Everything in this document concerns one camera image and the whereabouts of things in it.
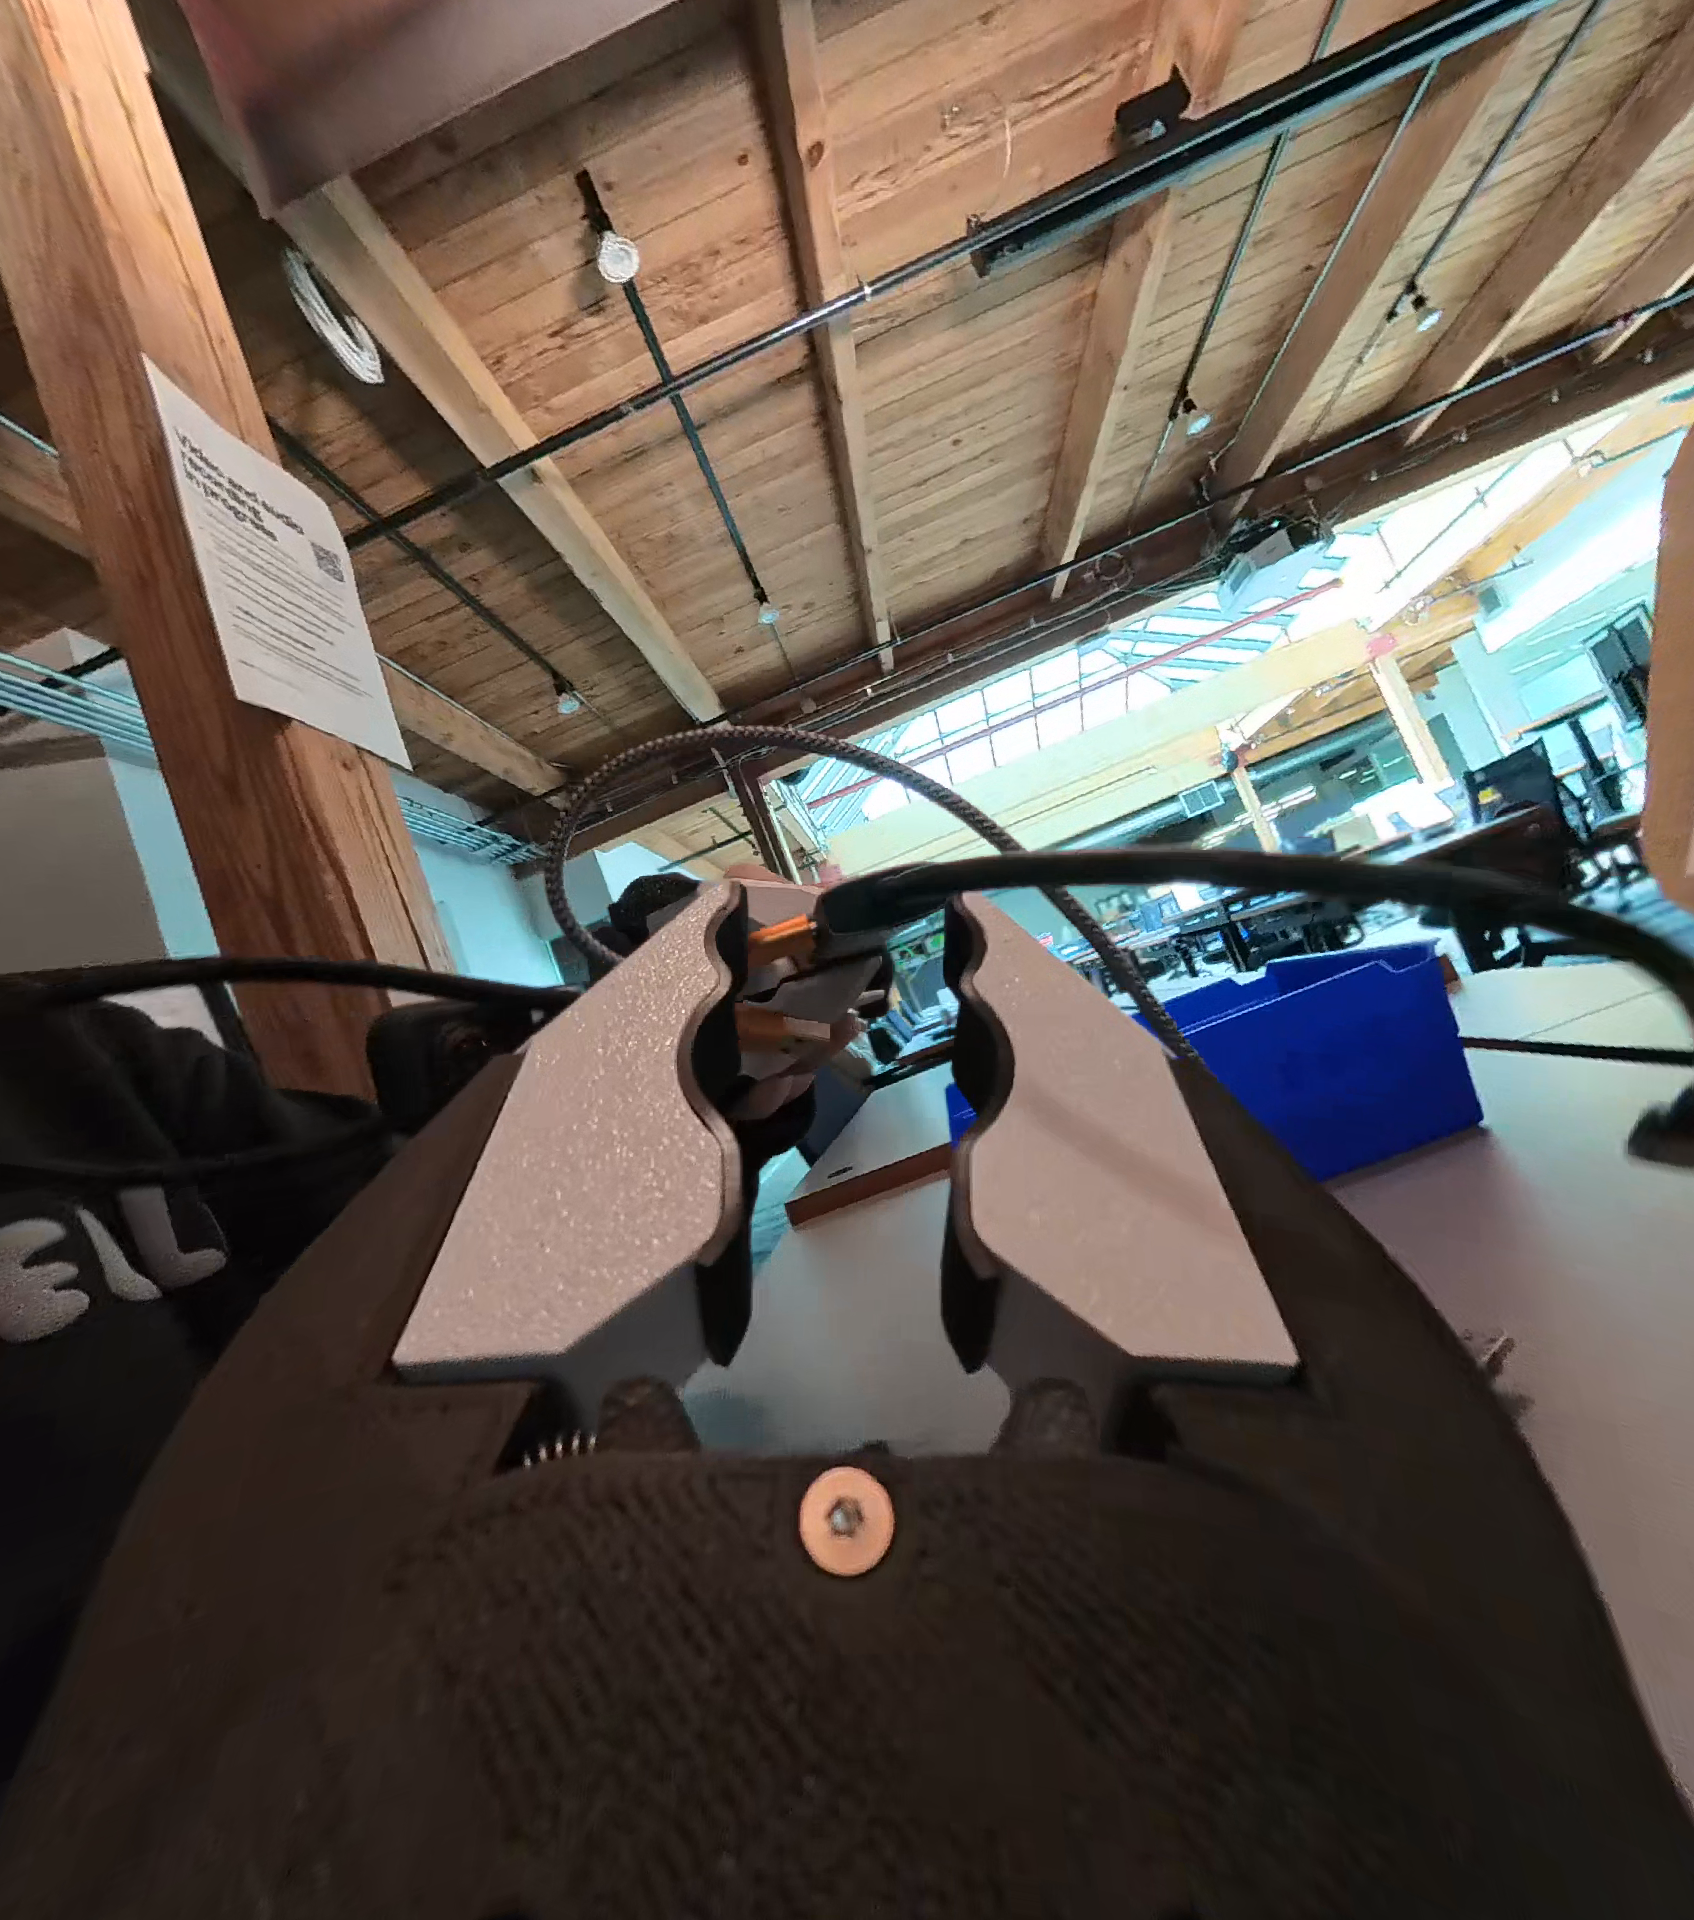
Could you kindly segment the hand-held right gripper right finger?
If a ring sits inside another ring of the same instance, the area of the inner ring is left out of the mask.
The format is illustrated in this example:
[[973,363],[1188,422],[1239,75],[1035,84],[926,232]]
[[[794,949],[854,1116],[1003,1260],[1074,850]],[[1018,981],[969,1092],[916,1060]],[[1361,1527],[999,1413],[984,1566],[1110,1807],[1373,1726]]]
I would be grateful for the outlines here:
[[940,1320],[1007,1385],[1280,1385],[1297,1351],[1161,1040],[977,892],[956,977]]

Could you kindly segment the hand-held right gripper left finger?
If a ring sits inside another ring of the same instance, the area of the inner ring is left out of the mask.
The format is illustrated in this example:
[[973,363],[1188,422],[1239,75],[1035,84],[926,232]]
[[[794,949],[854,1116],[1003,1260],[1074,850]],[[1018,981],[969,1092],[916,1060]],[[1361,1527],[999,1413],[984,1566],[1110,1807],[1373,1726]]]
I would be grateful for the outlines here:
[[521,1051],[390,1356],[399,1380],[684,1385],[743,1344],[743,891],[702,888]]

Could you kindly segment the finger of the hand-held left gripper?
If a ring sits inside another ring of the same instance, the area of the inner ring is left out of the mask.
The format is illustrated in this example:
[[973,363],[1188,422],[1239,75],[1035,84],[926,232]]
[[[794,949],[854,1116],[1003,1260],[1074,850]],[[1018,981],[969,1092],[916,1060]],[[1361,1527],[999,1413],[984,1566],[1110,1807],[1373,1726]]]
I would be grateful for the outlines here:
[[873,952],[814,963],[792,950],[748,955],[748,1076],[811,1078],[884,1012],[891,967]]

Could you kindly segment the long grey usb hub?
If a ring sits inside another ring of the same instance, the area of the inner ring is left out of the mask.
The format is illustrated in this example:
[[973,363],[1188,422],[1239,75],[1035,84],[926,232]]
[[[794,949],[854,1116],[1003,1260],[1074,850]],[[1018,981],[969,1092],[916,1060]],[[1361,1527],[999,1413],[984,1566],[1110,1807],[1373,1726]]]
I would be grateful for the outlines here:
[[811,958],[827,967],[878,952],[905,928],[943,912],[952,892],[914,870],[855,877],[826,888],[811,910]]

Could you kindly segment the blue plastic bin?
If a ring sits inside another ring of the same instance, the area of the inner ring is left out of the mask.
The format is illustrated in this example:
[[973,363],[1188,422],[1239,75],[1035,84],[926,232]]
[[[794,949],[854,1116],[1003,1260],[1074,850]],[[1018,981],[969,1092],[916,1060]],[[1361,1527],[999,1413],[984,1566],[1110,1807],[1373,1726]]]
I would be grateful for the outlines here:
[[1166,1046],[1052,949],[966,897],[953,1086],[971,1120],[952,1182],[977,1213],[1191,1216],[1219,1194],[1196,1119],[1216,1084],[1313,1181],[1473,1130],[1484,1108],[1435,949],[1274,963],[1196,989]]

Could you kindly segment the black hub cable grey plug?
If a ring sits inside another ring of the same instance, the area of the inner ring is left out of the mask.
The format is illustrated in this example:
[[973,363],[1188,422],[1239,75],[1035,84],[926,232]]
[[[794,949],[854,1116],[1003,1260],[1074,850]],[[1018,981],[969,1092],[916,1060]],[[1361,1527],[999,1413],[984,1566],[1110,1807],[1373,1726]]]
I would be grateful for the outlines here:
[[[1473,908],[1509,925],[1559,934],[1634,967],[1678,1003],[1694,1037],[1694,961],[1666,940],[1543,888],[1439,862],[1376,864],[1217,849],[1066,849],[989,853],[875,874],[903,870],[946,884],[946,902],[961,895],[1026,888],[1055,895],[1074,886],[1196,882],[1249,895],[1305,895],[1356,905],[1398,902],[1449,916]],[[1694,1170],[1694,1078],[1668,1104],[1649,1108],[1635,1120],[1628,1153],[1648,1165]]]

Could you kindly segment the person's black hoodie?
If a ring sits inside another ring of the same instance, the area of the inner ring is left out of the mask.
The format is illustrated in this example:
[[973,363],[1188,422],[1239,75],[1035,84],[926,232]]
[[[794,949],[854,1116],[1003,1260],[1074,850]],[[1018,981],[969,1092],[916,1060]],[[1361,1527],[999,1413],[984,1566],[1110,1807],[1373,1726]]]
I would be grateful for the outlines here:
[[138,1009],[0,1019],[0,1798],[198,1383],[390,1153]]

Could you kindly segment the white paper notice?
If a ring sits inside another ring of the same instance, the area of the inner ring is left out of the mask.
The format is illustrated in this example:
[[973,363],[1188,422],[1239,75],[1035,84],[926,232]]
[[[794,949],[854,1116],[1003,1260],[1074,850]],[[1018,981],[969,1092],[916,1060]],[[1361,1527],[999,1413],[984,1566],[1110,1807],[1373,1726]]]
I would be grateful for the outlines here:
[[172,491],[236,699],[411,767],[325,505],[146,356]]

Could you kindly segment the black office chair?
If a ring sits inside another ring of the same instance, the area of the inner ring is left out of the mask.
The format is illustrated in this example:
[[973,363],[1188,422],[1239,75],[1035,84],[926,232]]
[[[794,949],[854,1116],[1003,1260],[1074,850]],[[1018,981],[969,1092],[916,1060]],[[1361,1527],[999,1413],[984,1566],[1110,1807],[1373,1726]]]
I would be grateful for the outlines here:
[[[1559,899],[1579,892],[1582,834],[1564,799],[1547,750],[1540,743],[1461,777],[1470,830],[1446,864],[1519,882]],[[1466,910],[1453,921],[1466,972],[1537,969],[1553,955],[1553,939],[1519,925]]]

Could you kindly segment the ceiling projector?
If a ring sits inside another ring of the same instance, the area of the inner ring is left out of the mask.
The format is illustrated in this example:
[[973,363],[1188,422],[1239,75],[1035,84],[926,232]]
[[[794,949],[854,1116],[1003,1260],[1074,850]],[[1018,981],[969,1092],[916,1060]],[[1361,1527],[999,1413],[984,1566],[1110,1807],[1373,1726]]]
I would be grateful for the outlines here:
[[1285,602],[1305,580],[1340,576],[1343,559],[1331,529],[1318,519],[1281,519],[1249,532],[1249,539],[1217,570],[1216,604],[1225,618],[1241,618],[1262,607]]

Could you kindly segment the wooden post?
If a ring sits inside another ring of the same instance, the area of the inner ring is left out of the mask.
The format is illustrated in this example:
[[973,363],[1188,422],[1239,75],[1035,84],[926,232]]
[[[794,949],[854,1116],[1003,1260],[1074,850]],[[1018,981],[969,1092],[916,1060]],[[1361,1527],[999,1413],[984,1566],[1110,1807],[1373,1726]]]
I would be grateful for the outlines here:
[[236,696],[146,365],[277,458],[128,4],[0,3],[0,283],[220,952],[449,971],[379,758]]

